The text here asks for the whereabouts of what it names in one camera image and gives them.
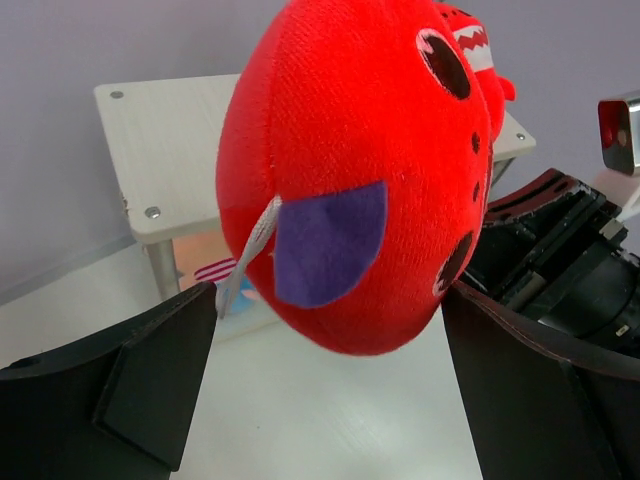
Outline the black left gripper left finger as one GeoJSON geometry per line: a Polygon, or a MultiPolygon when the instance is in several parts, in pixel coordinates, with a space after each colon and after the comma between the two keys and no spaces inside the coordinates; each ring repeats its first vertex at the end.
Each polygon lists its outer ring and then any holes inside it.
{"type": "Polygon", "coordinates": [[[180,468],[216,328],[196,285],[1,371],[1,476],[167,479],[180,468]]]}

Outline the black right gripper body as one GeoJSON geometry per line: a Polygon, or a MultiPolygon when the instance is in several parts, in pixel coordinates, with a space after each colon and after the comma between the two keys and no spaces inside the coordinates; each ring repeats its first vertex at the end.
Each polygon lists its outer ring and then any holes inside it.
{"type": "Polygon", "coordinates": [[[639,258],[621,209],[556,169],[491,202],[462,275],[508,309],[582,340],[639,337],[639,258]]]}

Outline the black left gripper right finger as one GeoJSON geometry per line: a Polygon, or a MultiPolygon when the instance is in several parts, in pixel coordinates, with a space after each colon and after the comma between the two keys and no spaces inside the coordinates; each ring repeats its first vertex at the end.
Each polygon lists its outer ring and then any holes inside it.
{"type": "Polygon", "coordinates": [[[442,312],[486,479],[636,479],[639,361],[457,281],[442,312]]]}

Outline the red plush shark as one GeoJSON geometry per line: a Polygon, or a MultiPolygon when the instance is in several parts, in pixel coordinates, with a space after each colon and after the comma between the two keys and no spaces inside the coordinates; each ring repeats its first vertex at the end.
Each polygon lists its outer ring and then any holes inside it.
{"type": "Polygon", "coordinates": [[[447,3],[436,2],[435,7],[448,23],[478,80],[490,116],[492,141],[495,142],[503,128],[506,103],[516,100],[516,87],[497,73],[488,31],[477,17],[447,3]]]}
{"type": "Polygon", "coordinates": [[[232,94],[216,161],[236,267],[291,328],[341,354],[418,336],[468,264],[492,135],[431,1],[290,1],[232,94]]]}

